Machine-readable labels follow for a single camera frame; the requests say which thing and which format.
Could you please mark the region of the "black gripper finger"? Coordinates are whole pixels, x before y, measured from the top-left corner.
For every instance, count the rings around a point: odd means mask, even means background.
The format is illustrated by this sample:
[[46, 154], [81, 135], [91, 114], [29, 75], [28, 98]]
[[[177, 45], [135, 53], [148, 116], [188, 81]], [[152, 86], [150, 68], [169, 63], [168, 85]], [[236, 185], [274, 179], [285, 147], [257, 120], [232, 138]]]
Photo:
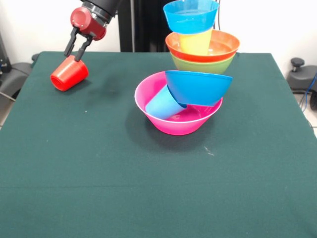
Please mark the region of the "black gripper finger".
[[79, 28], [78, 27], [73, 27], [71, 33], [70, 33], [70, 40], [65, 48], [65, 51], [64, 51], [64, 56], [65, 57], [68, 57], [70, 56], [70, 54], [72, 53], [72, 50], [75, 46], [75, 41], [77, 39], [76, 35], [78, 34], [79, 32]]
[[78, 50], [77, 55], [74, 58], [75, 61], [79, 62], [81, 60], [83, 54], [85, 53], [86, 49], [90, 46], [92, 40], [93, 40], [92, 36], [86, 37], [86, 41], [82, 44], [82, 46]]

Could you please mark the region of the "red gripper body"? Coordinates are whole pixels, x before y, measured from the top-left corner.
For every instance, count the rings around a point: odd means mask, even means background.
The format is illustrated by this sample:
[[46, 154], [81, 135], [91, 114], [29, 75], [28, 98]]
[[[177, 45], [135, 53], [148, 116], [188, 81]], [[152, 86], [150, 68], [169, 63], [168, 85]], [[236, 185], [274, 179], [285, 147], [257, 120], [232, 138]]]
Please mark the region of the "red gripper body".
[[93, 40], [101, 40], [106, 35], [106, 28], [103, 27], [86, 7], [78, 7], [73, 10], [70, 22], [77, 27], [83, 35], [92, 36]]

